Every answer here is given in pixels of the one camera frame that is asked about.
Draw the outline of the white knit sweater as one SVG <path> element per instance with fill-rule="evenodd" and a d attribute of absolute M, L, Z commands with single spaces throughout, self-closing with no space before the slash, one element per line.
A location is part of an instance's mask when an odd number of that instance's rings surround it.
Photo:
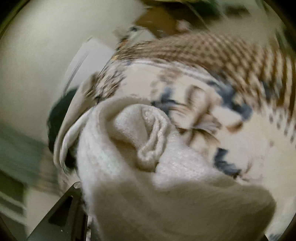
<path fill-rule="evenodd" d="M 266 189 L 213 168 L 163 111 L 134 96 L 85 114 L 76 160 L 101 240 L 260 240 L 276 207 Z"/>

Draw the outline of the green curtain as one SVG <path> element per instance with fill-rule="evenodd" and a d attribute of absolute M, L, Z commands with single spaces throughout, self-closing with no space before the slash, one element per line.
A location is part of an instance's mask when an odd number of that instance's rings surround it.
<path fill-rule="evenodd" d="M 1 171 L 40 191 L 60 191 L 57 169 L 47 145 L 1 123 Z"/>

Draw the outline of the dark green velvet duvet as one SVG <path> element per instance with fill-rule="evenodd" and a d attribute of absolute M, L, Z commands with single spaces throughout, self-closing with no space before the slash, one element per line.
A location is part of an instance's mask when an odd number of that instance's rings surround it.
<path fill-rule="evenodd" d="M 57 138 L 58 132 L 61 128 L 62 122 L 65 118 L 67 110 L 69 109 L 70 103 L 78 88 L 69 90 L 65 95 L 60 97 L 58 101 L 53 105 L 48 119 L 48 147 L 51 153 L 54 152 L 54 144 Z"/>

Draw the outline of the white bed headboard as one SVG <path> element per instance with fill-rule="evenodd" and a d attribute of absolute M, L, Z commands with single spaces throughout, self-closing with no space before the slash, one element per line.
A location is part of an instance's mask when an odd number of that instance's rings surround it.
<path fill-rule="evenodd" d="M 98 39 L 89 38 L 70 62 L 62 81 L 62 94 L 78 87 L 95 72 L 103 70 L 115 50 Z"/>

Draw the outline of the large open cardboard box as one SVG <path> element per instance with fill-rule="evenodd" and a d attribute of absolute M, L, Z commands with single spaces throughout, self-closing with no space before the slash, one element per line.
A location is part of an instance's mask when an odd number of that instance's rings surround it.
<path fill-rule="evenodd" d="M 158 6 L 149 6 L 134 24 L 147 29 L 158 39 L 188 33 L 197 26 L 207 27 L 202 16 L 188 2 L 162 2 Z"/>

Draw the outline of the brown checkered blanket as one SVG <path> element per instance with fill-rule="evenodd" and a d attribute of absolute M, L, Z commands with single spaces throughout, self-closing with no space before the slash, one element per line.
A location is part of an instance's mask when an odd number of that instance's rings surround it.
<path fill-rule="evenodd" d="M 151 59 L 202 66 L 228 79 L 255 105 L 270 104 L 295 118 L 295 56 L 271 46 L 209 32 L 174 35 L 145 41 L 115 53 L 120 60 Z"/>

